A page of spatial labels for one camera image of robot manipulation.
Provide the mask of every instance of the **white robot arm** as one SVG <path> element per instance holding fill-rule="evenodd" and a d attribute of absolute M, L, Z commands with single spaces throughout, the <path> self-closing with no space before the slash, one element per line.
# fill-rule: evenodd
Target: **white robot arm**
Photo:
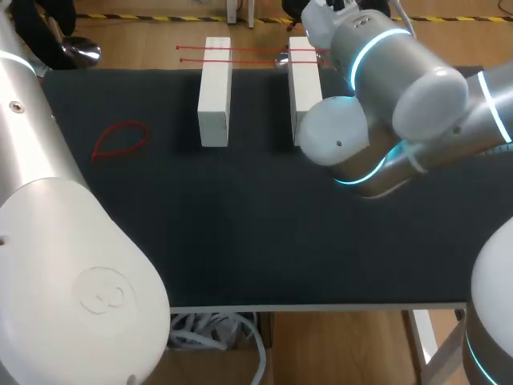
<path fill-rule="evenodd" d="M 312 0 L 310 42 L 330 49 L 354 97 L 325 99 L 301 122 L 300 146 L 333 178 L 380 197 L 410 178 L 511 142 L 513 62 L 465 80 L 374 10 L 333 12 Z M 463 364 L 473 385 L 513 379 L 513 219 L 485 244 L 472 274 Z"/>
<path fill-rule="evenodd" d="M 430 168 L 511 142 L 513 62 L 465 80 L 376 10 L 333 12 L 319 0 L 302 19 L 355 94 L 314 106 L 299 133 L 304 154 L 341 184 L 379 197 Z"/>
<path fill-rule="evenodd" d="M 162 279 L 87 188 L 0 12 L 0 361 L 19 385 L 136 385 L 159 362 Z"/>

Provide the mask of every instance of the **black table surface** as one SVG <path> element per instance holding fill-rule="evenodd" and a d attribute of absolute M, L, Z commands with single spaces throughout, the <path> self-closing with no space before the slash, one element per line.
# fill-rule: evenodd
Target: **black table surface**
<path fill-rule="evenodd" d="M 200 76 L 56 71 L 44 82 L 92 192 L 173 306 L 467 299 L 481 247 L 513 216 L 512 155 L 476 156 L 364 200 L 293 146 L 281 70 L 234 71 L 229 146 L 202 148 Z M 321 84 L 325 97 L 347 91 L 330 70 Z M 102 132 L 124 120 L 145 123 L 147 143 L 91 164 Z M 103 150 L 140 135 L 119 129 Z"/>

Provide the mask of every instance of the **small metal object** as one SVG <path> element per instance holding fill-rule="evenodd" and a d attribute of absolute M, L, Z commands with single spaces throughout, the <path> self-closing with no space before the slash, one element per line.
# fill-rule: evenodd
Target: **small metal object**
<path fill-rule="evenodd" d="M 90 68 L 98 64 L 102 58 L 102 50 L 98 44 L 88 38 L 69 36 L 63 38 L 64 53 L 71 57 L 78 68 Z"/>
<path fill-rule="evenodd" d="M 12 112 L 16 112 L 17 114 L 22 114 L 23 112 L 25 112 L 25 108 L 19 102 L 10 102 L 9 108 Z"/>
<path fill-rule="evenodd" d="M 102 49 L 98 44 L 80 36 L 63 36 L 58 23 L 49 14 L 45 15 L 45 19 L 64 53 L 78 68 L 91 68 L 99 63 L 102 58 Z"/>
<path fill-rule="evenodd" d="M 320 54 L 319 52 L 316 52 L 316 56 L 317 56 L 317 61 L 318 62 L 325 62 L 327 61 L 325 57 L 323 57 L 322 54 Z M 283 51 L 281 51 L 278 56 L 274 59 L 275 63 L 276 63 L 276 68 L 284 68 L 284 67 L 287 67 L 288 63 L 289 63 L 289 46 L 287 45 Z"/>

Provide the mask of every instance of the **red rope loop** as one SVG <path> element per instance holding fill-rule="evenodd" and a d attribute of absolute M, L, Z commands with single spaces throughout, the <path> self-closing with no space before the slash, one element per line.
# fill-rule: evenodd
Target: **red rope loop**
<path fill-rule="evenodd" d="M 103 140 L 108 135 L 111 134 L 111 132 L 113 132 L 116 128 L 121 128 L 121 127 L 125 127 L 125 126 L 138 126 L 138 127 L 141 127 L 143 129 L 143 131 L 144 131 L 143 139 L 141 139 L 139 141 L 139 143 L 136 143 L 136 144 L 134 144 L 133 146 L 131 146 L 129 148 L 123 148 L 121 150 L 108 151 L 108 152 L 99 152 L 98 151 L 100 144 L 103 142 Z M 96 142 L 96 145 L 95 145 L 95 150 L 93 151 L 91 163 L 93 164 L 95 162 L 96 158 L 99 158 L 99 157 L 102 157 L 102 156 L 103 157 L 112 157 L 112 156 L 126 155 L 129 152 L 132 152 L 132 151 L 136 150 L 137 148 L 143 146 L 146 143 L 146 140 L 147 140 L 147 127 L 146 127 L 146 124 L 144 124 L 144 123 L 138 122 L 137 120 L 126 120 L 124 122 L 119 122 L 119 123 L 116 123 L 116 124 L 112 124 L 98 138 L 98 141 Z"/>

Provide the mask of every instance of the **screw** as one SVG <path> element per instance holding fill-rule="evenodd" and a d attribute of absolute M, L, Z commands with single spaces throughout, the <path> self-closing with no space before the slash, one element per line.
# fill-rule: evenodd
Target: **screw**
<path fill-rule="evenodd" d="M 22 114 L 25 112 L 25 108 L 23 108 L 23 105 L 19 102 L 10 102 L 9 108 L 12 112 L 16 112 L 17 114 Z"/>

